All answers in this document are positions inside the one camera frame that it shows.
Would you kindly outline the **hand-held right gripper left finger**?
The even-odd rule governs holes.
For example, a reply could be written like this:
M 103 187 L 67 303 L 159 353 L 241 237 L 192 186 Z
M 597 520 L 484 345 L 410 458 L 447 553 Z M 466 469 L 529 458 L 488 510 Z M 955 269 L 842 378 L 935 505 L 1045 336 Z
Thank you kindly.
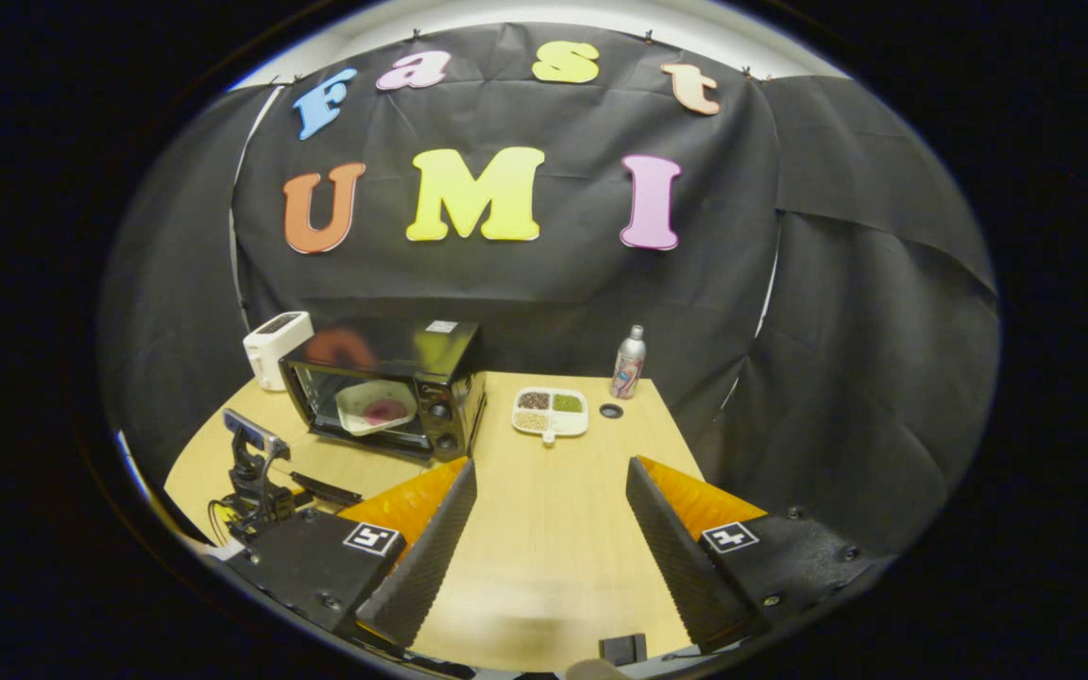
M 475 499 L 475 462 L 462 457 L 339 514 L 294 514 L 224 562 L 333 636 L 407 650 L 432 610 Z

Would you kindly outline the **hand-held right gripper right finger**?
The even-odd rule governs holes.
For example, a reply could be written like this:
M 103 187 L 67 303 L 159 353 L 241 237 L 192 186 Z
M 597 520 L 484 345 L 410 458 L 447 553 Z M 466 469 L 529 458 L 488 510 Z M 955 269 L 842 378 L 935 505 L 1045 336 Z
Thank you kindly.
M 803 507 L 765 512 L 648 457 L 630 460 L 625 494 L 703 653 L 786 634 L 885 572 L 885 555 Z

